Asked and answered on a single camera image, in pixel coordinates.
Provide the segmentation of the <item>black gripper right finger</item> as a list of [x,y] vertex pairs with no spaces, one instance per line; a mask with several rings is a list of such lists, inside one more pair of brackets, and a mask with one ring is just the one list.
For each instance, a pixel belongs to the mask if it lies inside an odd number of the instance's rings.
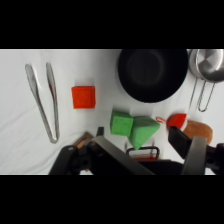
[[169,129],[168,141],[184,160],[183,175],[203,175],[206,168],[216,175],[224,175],[224,143],[209,146],[206,138],[190,139],[174,126]]

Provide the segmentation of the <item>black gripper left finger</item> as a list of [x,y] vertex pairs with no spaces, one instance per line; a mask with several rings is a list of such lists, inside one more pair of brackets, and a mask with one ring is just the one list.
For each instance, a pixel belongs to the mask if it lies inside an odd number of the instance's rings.
[[97,135],[78,149],[68,145],[61,149],[50,175],[79,175],[84,170],[94,175],[153,175],[153,172],[131,159],[104,136],[99,127]]

